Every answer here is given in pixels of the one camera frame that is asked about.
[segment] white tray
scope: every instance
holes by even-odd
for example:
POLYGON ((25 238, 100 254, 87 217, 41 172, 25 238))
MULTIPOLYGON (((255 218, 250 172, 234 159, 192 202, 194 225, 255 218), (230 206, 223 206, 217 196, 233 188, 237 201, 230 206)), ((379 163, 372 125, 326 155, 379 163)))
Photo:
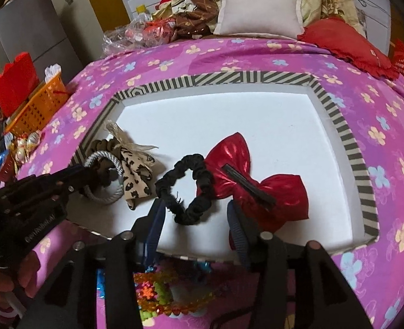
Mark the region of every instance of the white tray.
MULTIPOLYGON (((187 154, 208 152, 223 138, 240 132, 251 154, 251 176, 262 181, 278 173, 299 174, 309 198, 309 219, 288 222, 276 234, 304 245, 315 239, 331 253, 372 240, 365 233, 356 180, 340 135, 311 87, 286 84, 220 84, 184 87, 127 98, 108 118, 135 143, 159 147, 154 179, 187 154)), ((100 126, 96 135, 109 134, 100 126)), ((116 185, 106 191, 111 192, 116 185)), ((196 185, 190 172, 172 188, 188 204, 196 185)), ((148 213, 153 199, 100 206, 80 195, 69 203, 69 219, 113 237, 148 213)), ((199 225, 181 226, 168 212, 158 250, 184 259, 236 261, 228 242, 226 217, 231 198, 214 202, 199 225)))

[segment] black hair tie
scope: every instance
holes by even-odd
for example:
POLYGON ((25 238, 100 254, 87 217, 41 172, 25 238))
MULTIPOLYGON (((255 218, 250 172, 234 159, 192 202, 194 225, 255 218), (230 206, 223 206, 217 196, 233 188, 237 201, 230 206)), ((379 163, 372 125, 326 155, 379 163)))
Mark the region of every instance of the black hair tie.
POLYGON ((157 197, 164 200, 166 207, 175 214, 175 222, 181 225, 194 225, 201 215, 211 207, 211 199, 214 198, 214 188, 212 186, 213 176, 206 169, 205 161, 202 155, 193 154, 185 156, 178 161, 174 169, 168 171, 155 183, 157 197), (190 203, 187 210, 181 203, 171 195, 171 187, 175 185, 176 180, 185 176, 185 171, 193 171, 193 179, 201 190, 201 194, 190 203))

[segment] pink floral fabric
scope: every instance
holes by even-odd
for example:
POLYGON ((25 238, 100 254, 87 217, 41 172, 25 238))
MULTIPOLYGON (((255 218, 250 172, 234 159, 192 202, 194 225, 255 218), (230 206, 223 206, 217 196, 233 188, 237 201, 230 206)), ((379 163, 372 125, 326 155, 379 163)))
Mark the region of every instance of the pink floral fabric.
MULTIPOLYGON (((19 177, 65 168, 100 111, 121 90, 174 78, 218 71, 276 70, 314 75, 339 107, 363 153, 371 177, 380 222, 378 242, 334 256, 375 328, 384 329, 404 304, 404 78, 377 80, 329 52, 295 41, 224 38, 186 41, 129 52, 88 65, 68 85, 74 94, 44 129, 45 136, 19 177)), ((90 235, 69 222, 37 246, 45 279, 71 244, 90 235)), ((145 326, 208 328, 218 314, 247 305, 256 280, 238 277, 231 293, 206 311, 156 317, 145 326), (243 303, 236 303, 240 298, 243 303)), ((104 312, 98 302, 98 327, 104 312)), ((245 328, 249 318, 233 322, 245 328)))

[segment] red box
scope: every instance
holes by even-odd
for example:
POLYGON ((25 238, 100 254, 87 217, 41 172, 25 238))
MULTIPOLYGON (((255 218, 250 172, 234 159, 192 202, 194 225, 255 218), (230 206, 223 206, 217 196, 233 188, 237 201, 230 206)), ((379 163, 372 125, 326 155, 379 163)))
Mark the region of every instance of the red box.
POLYGON ((22 52, 0 74, 0 108, 7 117, 25 101, 39 84, 30 54, 22 52))

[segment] refrigerator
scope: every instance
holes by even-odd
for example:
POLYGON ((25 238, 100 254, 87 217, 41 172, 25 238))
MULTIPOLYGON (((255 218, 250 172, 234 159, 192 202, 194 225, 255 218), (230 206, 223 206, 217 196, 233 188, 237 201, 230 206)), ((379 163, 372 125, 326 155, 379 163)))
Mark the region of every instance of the refrigerator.
POLYGON ((41 81, 56 63, 65 84, 83 69, 51 0, 10 0, 0 9, 0 72, 21 52, 32 56, 41 81))

